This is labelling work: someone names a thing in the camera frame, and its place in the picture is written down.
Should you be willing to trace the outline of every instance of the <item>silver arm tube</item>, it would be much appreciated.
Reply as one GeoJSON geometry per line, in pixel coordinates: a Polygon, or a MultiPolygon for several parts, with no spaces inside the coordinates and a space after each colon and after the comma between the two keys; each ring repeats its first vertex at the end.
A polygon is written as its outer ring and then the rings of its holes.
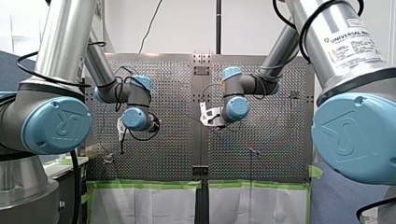
{"type": "MultiPolygon", "coordinates": [[[[97,41],[98,40],[94,30],[91,30],[90,43],[97,41]]],[[[106,55],[100,46],[88,46],[85,65],[87,66],[96,86],[102,87],[114,82],[115,77],[113,71],[110,67],[110,64],[108,64],[106,55]]]]}
{"type": "MultiPolygon", "coordinates": [[[[301,34],[304,24],[328,0],[286,0],[301,34]]],[[[313,20],[304,36],[304,47],[315,67],[323,92],[318,105],[330,97],[396,76],[347,1],[327,7],[313,20]]]]}
{"type": "Polygon", "coordinates": [[[297,54],[299,35],[296,30],[285,25],[271,48],[268,57],[260,67],[260,75],[264,79],[278,80],[290,59],[297,54]]]}
{"type": "Polygon", "coordinates": [[[52,1],[35,71],[76,82],[82,71],[95,0],[52,1]]]}

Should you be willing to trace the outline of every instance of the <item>black cable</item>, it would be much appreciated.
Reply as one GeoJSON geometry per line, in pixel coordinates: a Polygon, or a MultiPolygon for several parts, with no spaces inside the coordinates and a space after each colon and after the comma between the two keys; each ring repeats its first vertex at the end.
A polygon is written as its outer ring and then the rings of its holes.
{"type": "Polygon", "coordinates": [[[93,43],[89,43],[88,46],[92,46],[92,45],[98,45],[99,47],[105,47],[106,46],[106,42],[105,41],[98,41],[98,42],[93,42],[93,43]]]}
{"type": "Polygon", "coordinates": [[[383,201],[379,201],[379,202],[376,202],[376,203],[370,203],[370,204],[360,208],[356,212],[356,218],[358,219],[358,221],[361,221],[361,214],[363,212],[365,212],[367,210],[370,210],[372,208],[375,208],[375,207],[379,207],[379,206],[382,206],[382,205],[389,204],[389,203],[396,203],[396,198],[389,198],[389,199],[386,199],[386,200],[383,200],[383,201]]]}
{"type": "Polygon", "coordinates": [[[120,141],[120,149],[121,149],[121,155],[122,154],[124,154],[124,151],[123,151],[123,143],[124,143],[124,141],[125,141],[125,134],[126,134],[126,129],[125,129],[125,131],[124,131],[124,133],[123,133],[123,135],[122,135],[122,139],[121,139],[121,141],[120,141]]]}
{"type": "Polygon", "coordinates": [[[137,141],[139,141],[139,142],[147,142],[148,140],[151,140],[153,137],[155,137],[156,135],[157,135],[157,133],[160,131],[160,129],[161,129],[161,123],[160,123],[160,121],[158,120],[158,118],[157,118],[157,116],[155,116],[154,114],[152,114],[152,113],[149,113],[152,117],[154,117],[154,125],[157,125],[157,129],[156,129],[156,131],[155,131],[155,133],[154,133],[154,135],[152,135],[152,136],[150,136],[149,138],[138,138],[138,137],[136,137],[136,136],[134,136],[134,134],[132,133],[132,131],[130,130],[130,129],[128,129],[128,131],[129,131],[129,134],[132,136],[132,138],[134,138],[135,140],[137,140],[137,141]]]}
{"type": "Polygon", "coordinates": [[[277,0],[273,0],[273,6],[274,6],[274,11],[276,13],[276,15],[283,21],[285,22],[289,27],[296,29],[296,26],[291,23],[291,21],[289,21],[288,19],[286,19],[282,13],[280,13],[279,8],[277,7],[277,0]]]}
{"type": "Polygon", "coordinates": [[[126,77],[126,78],[123,80],[123,82],[126,83],[126,82],[128,81],[128,78],[130,78],[131,80],[133,80],[134,82],[136,82],[137,84],[139,84],[139,85],[143,88],[143,90],[146,92],[146,94],[148,95],[148,98],[149,98],[148,101],[151,103],[151,99],[152,99],[152,97],[151,97],[151,91],[150,91],[149,89],[147,89],[146,86],[143,85],[143,83],[142,83],[141,81],[139,81],[139,80],[136,79],[135,77],[132,77],[132,75],[133,75],[134,73],[133,73],[131,70],[129,70],[127,67],[128,67],[128,68],[131,68],[132,70],[134,70],[134,71],[137,73],[137,71],[136,71],[134,68],[130,67],[130,66],[120,66],[119,69],[117,69],[116,72],[115,72],[114,74],[117,74],[117,73],[120,71],[120,69],[123,69],[123,70],[129,72],[129,74],[130,74],[131,76],[130,76],[130,77],[126,77]]]}
{"type": "MultiPolygon", "coordinates": [[[[16,94],[16,93],[7,94],[7,95],[4,95],[4,96],[0,97],[0,110],[2,110],[1,107],[2,107],[3,105],[8,105],[8,104],[14,102],[15,99],[16,99],[16,97],[17,97],[17,94],[16,94]]],[[[5,148],[5,149],[8,149],[8,150],[15,150],[15,149],[6,147],[6,146],[3,145],[1,142],[0,142],[0,147],[5,148]]]]}
{"type": "MultiPolygon", "coordinates": [[[[276,12],[276,15],[283,21],[285,22],[288,26],[290,26],[293,29],[296,29],[296,26],[291,23],[290,21],[288,21],[280,12],[279,9],[277,8],[277,4],[276,4],[277,0],[273,0],[273,6],[274,6],[274,11],[276,12]]],[[[361,14],[364,11],[364,0],[357,0],[359,2],[360,8],[358,11],[358,16],[361,16],[361,14]]],[[[311,16],[308,17],[308,19],[306,20],[305,24],[303,25],[303,28],[300,32],[300,39],[299,39],[299,48],[300,51],[303,55],[303,57],[309,62],[311,63],[311,60],[309,59],[308,54],[305,51],[304,48],[304,41],[305,41],[305,36],[306,33],[308,32],[309,27],[311,26],[312,22],[315,20],[315,18],[322,13],[324,10],[326,10],[327,8],[331,7],[334,4],[338,4],[340,3],[338,0],[330,0],[328,2],[323,3],[322,5],[320,5],[317,10],[315,10],[314,13],[312,13],[311,16]]]]}
{"type": "Polygon", "coordinates": [[[265,95],[267,95],[267,89],[265,88],[265,84],[262,81],[262,78],[254,75],[254,74],[249,74],[251,77],[253,77],[255,79],[255,87],[254,87],[254,91],[257,90],[257,82],[260,82],[260,84],[262,85],[262,90],[264,91],[264,93],[262,94],[262,97],[258,97],[257,95],[254,94],[253,92],[253,97],[256,98],[257,100],[262,100],[264,99],[265,95]]]}
{"type": "Polygon", "coordinates": [[[143,37],[143,39],[142,39],[142,45],[140,46],[139,53],[142,52],[143,46],[145,45],[145,40],[146,40],[146,38],[147,38],[148,35],[149,35],[149,31],[151,30],[151,25],[152,25],[152,23],[154,22],[155,17],[157,16],[158,9],[160,9],[160,6],[161,6],[161,3],[162,3],[162,2],[163,2],[163,0],[160,0],[160,2],[158,3],[157,8],[155,9],[154,15],[152,16],[151,22],[149,23],[149,26],[148,26],[148,31],[146,32],[145,37],[143,37]]]}
{"type": "Polygon", "coordinates": [[[81,205],[81,175],[78,167],[78,158],[76,155],[76,151],[73,150],[70,152],[70,156],[73,162],[73,171],[74,171],[74,179],[75,179],[75,203],[73,210],[73,219],[72,224],[78,224],[78,212],[79,207],[81,205]]]}
{"type": "Polygon", "coordinates": [[[32,56],[35,56],[35,55],[37,55],[37,54],[38,54],[38,51],[21,56],[21,57],[18,58],[18,60],[17,60],[17,66],[18,66],[22,71],[24,71],[24,72],[26,72],[26,73],[29,73],[29,74],[32,75],[32,76],[40,77],[40,78],[42,78],[42,79],[44,79],[44,80],[46,80],[46,81],[48,81],[48,82],[51,82],[51,83],[63,84],[63,85],[66,85],[66,86],[74,86],[74,87],[81,87],[81,88],[89,88],[89,87],[91,86],[91,85],[87,85],[87,84],[78,84],[78,83],[73,83],[73,82],[66,82],[66,81],[61,81],[61,80],[54,79],[54,78],[51,78],[51,77],[46,77],[46,76],[43,76],[43,75],[41,75],[41,74],[38,74],[38,73],[36,73],[36,72],[34,72],[34,71],[31,71],[31,70],[27,69],[26,67],[24,67],[24,66],[21,64],[21,62],[22,62],[23,60],[25,60],[25,59],[27,59],[27,58],[30,58],[30,57],[32,57],[32,56]]]}
{"type": "MultiPolygon", "coordinates": [[[[364,1],[363,0],[358,0],[360,8],[359,8],[359,12],[358,12],[358,16],[361,16],[361,14],[363,13],[364,10],[364,1]]],[[[315,10],[314,13],[312,13],[312,15],[306,20],[306,22],[303,25],[303,28],[300,32],[300,39],[299,39],[299,48],[301,51],[301,54],[303,55],[303,57],[309,62],[311,63],[311,60],[309,59],[308,54],[305,51],[304,48],[304,41],[305,41],[305,36],[308,32],[309,27],[311,26],[312,22],[317,18],[317,16],[322,13],[324,10],[326,10],[327,8],[331,7],[332,5],[338,4],[340,3],[338,0],[330,0],[328,2],[323,3],[322,5],[320,5],[317,10],[315,10]]]]}
{"type": "Polygon", "coordinates": [[[114,97],[116,98],[116,112],[119,112],[122,106],[122,102],[120,100],[121,95],[122,95],[122,90],[123,90],[123,79],[122,77],[116,77],[121,79],[121,82],[117,83],[116,88],[114,89],[114,97]]]}

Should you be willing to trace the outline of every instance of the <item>wire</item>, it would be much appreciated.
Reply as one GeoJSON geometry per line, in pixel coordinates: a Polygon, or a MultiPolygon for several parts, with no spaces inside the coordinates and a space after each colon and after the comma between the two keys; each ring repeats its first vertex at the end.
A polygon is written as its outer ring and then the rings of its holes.
{"type": "Polygon", "coordinates": [[[121,139],[121,141],[120,141],[120,148],[121,148],[121,155],[122,154],[124,154],[124,151],[123,151],[123,143],[124,143],[124,141],[125,141],[125,134],[126,134],[126,129],[125,129],[125,131],[124,131],[124,133],[122,134],[122,139],[121,139]]]}
{"type": "Polygon", "coordinates": [[[375,208],[375,207],[379,207],[379,206],[382,206],[382,205],[389,204],[389,203],[396,203],[396,198],[389,198],[389,199],[386,199],[386,200],[383,200],[383,201],[379,201],[379,202],[376,202],[376,203],[370,203],[370,204],[360,208],[356,212],[356,218],[358,219],[358,221],[361,221],[361,214],[363,212],[365,212],[367,210],[370,210],[372,208],[375,208]]]}
{"type": "Polygon", "coordinates": [[[73,209],[72,224],[78,224],[78,212],[81,205],[81,175],[79,173],[78,157],[75,150],[70,152],[70,157],[72,158],[75,179],[75,203],[73,209]]]}
{"type": "Polygon", "coordinates": [[[27,58],[30,58],[30,57],[35,56],[35,55],[37,55],[37,54],[38,54],[38,51],[21,56],[21,57],[18,58],[18,60],[17,60],[17,66],[18,66],[22,71],[24,71],[24,72],[26,72],[26,73],[29,73],[30,75],[32,75],[32,76],[34,76],[34,77],[40,77],[40,78],[42,78],[42,79],[44,79],[44,80],[46,80],[46,81],[48,81],[48,82],[51,82],[51,83],[63,84],[63,85],[66,85],[66,86],[74,86],[74,87],[81,87],[81,88],[89,88],[89,87],[91,86],[91,85],[87,85],[87,84],[78,84],[78,83],[73,83],[73,82],[66,82],[66,81],[61,81],[61,80],[55,79],[55,78],[46,77],[46,76],[43,76],[43,75],[41,75],[41,74],[38,74],[38,73],[36,73],[36,72],[34,72],[34,71],[31,71],[31,70],[27,69],[25,66],[23,66],[23,65],[21,64],[21,62],[22,62],[23,60],[26,60],[27,58]]]}
{"type": "MultiPolygon", "coordinates": [[[[364,0],[357,0],[359,2],[360,8],[358,11],[358,16],[361,16],[361,14],[364,11],[364,0]]],[[[311,63],[311,60],[308,56],[308,54],[305,51],[304,48],[304,41],[305,41],[305,36],[306,33],[308,32],[309,27],[311,26],[312,22],[315,20],[315,18],[322,13],[324,10],[326,10],[327,8],[331,7],[334,4],[338,4],[339,1],[338,0],[330,0],[328,2],[323,3],[322,5],[320,5],[317,10],[315,10],[314,13],[312,13],[311,16],[308,17],[308,19],[306,19],[305,24],[303,25],[303,28],[300,32],[300,39],[299,39],[299,48],[301,51],[301,54],[303,55],[303,57],[309,62],[311,63]]],[[[276,0],[273,0],[273,5],[274,5],[274,10],[276,12],[276,15],[283,21],[285,22],[288,26],[292,27],[293,29],[295,29],[295,25],[292,24],[290,21],[286,20],[285,17],[282,16],[282,14],[280,14],[279,9],[277,8],[277,4],[276,4],[276,0]]]]}
{"type": "Polygon", "coordinates": [[[238,125],[237,130],[231,129],[228,125],[225,126],[225,129],[227,129],[228,131],[230,131],[232,133],[238,133],[239,131],[241,131],[241,127],[242,127],[242,120],[239,120],[239,125],[238,125]]]}
{"type": "Polygon", "coordinates": [[[201,91],[201,98],[204,98],[205,91],[207,90],[207,88],[209,88],[211,86],[221,86],[221,84],[219,84],[219,83],[210,83],[210,84],[206,85],[204,87],[204,89],[201,91]]]}
{"type": "Polygon", "coordinates": [[[122,95],[122,90],[123,90],[123,79],[122,77],[116,77],[116,79],[120,78],[121,82],[118,82],[116,85],[116,88],[114,89],[114,98],[116,98],[116,112],[119,112],[122,106],[121,102],[121,95],[122,95]]]}
{"type": "Polygon", "coordinates": [[[260,82],[260,84],[262,85],[262,90],[264,91],[264,93],[262,94],[262,97],[258,97],[253,92],[253,97],[256,98],[257,100],[264,99],[265,95],[267,95],[267,89],[265,88],[265,84],[262,82],[262,78],[257,76],[257,75],[255,75],[255,74],[249,74],[249,76],[254,77],[254,79],[256,80],[255,81],[254,92],[257,90],[257,82],[260,82]]]}
{"type": "MultiPolygon", "coordinates": [[[[8,105],[8,104],[14,102],[16,97],[17,97],[16,93],[7,94],[7,95],[3,95],[2,97],[0,97],[0,111],[2,110],[2,107],[4,105],[8,105]]],[[[1,142],[0,142],[0,147],[8,149],[8,150],[15,150],[15,149],[6,147],[1,142]]]]}
{"type": "Polygon", "coordinates": [[[92,46],[92,45],[98,45],[99,47],[105,47],[106,46],[106,42],[105,41],[98,41],[98,42],[93,42],[93,43],[89,43],[88,46],[92,46]]]}
{"type": "Polygon", "coordinates": [[[146,38],[147,38],[148,35],[149,35],[149,31],[151,30],[151,25],[152,25],[152,23],[154,22],[155,17],[157,16],[158,9],[160,9],[160,6],[161,6],[161,3],[162,3],[162,2],[163,2],[163,0],[160,0],[160,2],[158,3],[157,8],[155,9],[154,15],[152,16],[151,22],[149,23],[149,26],[148,26],[148,31],[146,32],[145,37],[143,37],[143,39],[142,39],[142,45],[140,46],[139,53],[142,52],[143,46],[145,45],[145,40],[146,40],[146,38]]]}
{"type": "Polygon", "coordinates": [[[146,88],[145,85],[143,85],[143,83],[141,81],[139,81],[138,79],[136,79],[135,77],[132,77],[132,75],[134,74],[131,70],[129,70],[128,68],[131,68],[132,70],[134,70],[137,74],[139,74],[134,68],[130,67],[130,66],[120,66],[116,72],[114,74],[117,74],[121,69],[127,71],[131,76],[130,77],[126,77],[122,82],[126,83],[128,78],[130,78],[131,80],[133,80],[134,82],[136,82],[137,84],[140,85],[140,87],[143,88],[143,90],[145,90],[146,94],[148,95],[148,101],[151,103],[152,97],[151,97],[151,91],[149,89],[146,88]]]}
{"type": "Polygon", "coordinates": [[[291,58],[289,58],[285,63],[280,64],[280,65],[276,65],[276,66],[272,66],[272,67],[260,67],[260,69],[265,69],[265,70],[274,70],[277,68],[281,68],[284,67],[286,65],[288,65],[289,63],[291,63],[295,58],[297,58],[298,55],[298,51],[296,54],[294,54],[291,58]]]}
{"type": "Polygon", "coordinates": [[[134,138],[135,140],[137,140],[137,141],[139,141],[139,142],[147,142],[148,140],[151,140],[152,138],[154,138],[156,135],[157,135],[157,133],[160,131],[160,129],[161,129],[161,123],[160,123],[160,121],[158,120],[158,118],[157,118],[157,116],[155,116],[154,114],[152,114],[152,113],[149,113],[152,117],[154,117],[154,125],[156,125],[157,126],[157,129],[156,129],[156,131],[155,131],[155,133],[154,133],[154,135],[152,135],[152,136],[150,136],[149,138],[138,138],[138,137],[136,137],[136,136],[134,136],[134,134],[132,133],[132,131],[130,130],[130,129],[128,129],[128,131],[129,131],[129,134],[132,136],[132,138],[134,138]]]}
{"type": "Polygon", "coordinates": [[[296,26],[291,23],[291,21],[289,21],[288,19],[286,19],[282,13],[280,13],[279,8],[277,7],[277,0],[273,0],[273,6],[274,6],[274,11],[276,13],[276,15],[283,21],[285,22],[289,27],[296,29],[296,26]]]}

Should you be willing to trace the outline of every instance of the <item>metal frame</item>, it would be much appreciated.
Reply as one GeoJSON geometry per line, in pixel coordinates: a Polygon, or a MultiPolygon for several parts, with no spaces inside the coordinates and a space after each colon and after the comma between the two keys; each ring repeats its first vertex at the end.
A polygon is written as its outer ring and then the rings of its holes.
{"type": "MultiPolygon", "coordinates": [[[[172,180],[192,180],[192,179],[208,179],[212,178],[210,175],[200,174],[197,171],[205,169],[208,167],[209,173],[210,169],[210,159],[209,159],[209,129],[204,127],[199,122],[200,119],[200,106],[199,103],[202,101],[206,101],[206,106],[212,106],[213,98],[212,98],[212,90],[208,88],[205,91],[205,97],[201,96],[202,89],[207,84],[212,82],[212,69],[209,72],[209,76],[197,75],[193,72],[194,66],[209,66],[212,67],[212,63],[254,63],[257,65],[261,65],[264,62],[264,56],[229,56],[229,55],[202,55],[202,54],[107,54],[107,59],[110,63],[130,63],[130,62],[185,62],[189,63],[191,67],[191,71],[188,76],[191,76],[191,96],[190,96],[190,106],[191,106],[191,175],[186,175],[185,178],[174,178],[174,177],[164,177],[164,178],[152,178],[145,177],[145,179],[155,179],[159,181],[172,181],[172,180]]],[[[294,183],[304,183],[309,182],[309,172],[308,165],[311,164],[312,157],[312,149],[313,144],[310,137],[310,127],[312,124],[312,117],[314,112],[314,70],[312,66],[306,65],[306,61],[302,58],[295,59],[292,63],[301,64],[305,69],[305,92],[307,95],[301,96],[305,97],[304,99],[304,174],[298,177],[292,178],[255,178],[260,180],[267,181],[278,181],[278,182],[294,182],[294,183]]],[[[87,76],[87,82],[92,83],[92,80],[89,76],[87,76]]],[[[97,119],[94,111],[94,97],[92,89],[87,89],[86,93],[86,103],[90,110],[92,111],[93,122],[97,119]]],[[[114,132],[114,140],[118,141],[118,137],[116,136],[117,130],[114,132]]],[[[92,134],[87,139],[86,142],[86,154],[90,157],[94,157],[94,153],[97,149],[97,145],[95,143],[95,139],[92,134]]]]}

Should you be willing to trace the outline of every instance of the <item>green tape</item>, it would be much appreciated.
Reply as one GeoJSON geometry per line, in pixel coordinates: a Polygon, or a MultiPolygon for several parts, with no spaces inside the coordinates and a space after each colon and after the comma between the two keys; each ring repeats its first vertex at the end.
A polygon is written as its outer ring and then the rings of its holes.
{"type": "Polygon", "coordinates": [[[285,184],[268,181],[249,181],[249,180],[209,180],[211,189],[240,189],[240,188],[261,188],[261,189],[308,189],[309,184],[285,184]]]}
{"type": "Polygon", "coordinates": [[[309,176],[314,177],[316,179],[321,179],[323,177],[323,171],[316,166],[310,165],[309,176]]]}
{"type": "Polygon", "coordinates": [[[91,223],[92,197],[96,189],[199,189],[200,187],[201,181],[159,182],[126,179],[87,181],[88,223],[91,223]]]}
{"type": "Polygon", "coordinates": [[[311,192],[312,192],[312,186],[309,185],[309,188],[307,189],[307,193],[306,193],[306,214],[305,214],[305,221],[306,224],[310,224],[311,223],[311,192]]]}
{"type": "Polygon", "coordinates": [[[88,201],[87,194],[81,195],[81,203],[86,203],[88,201]]]}

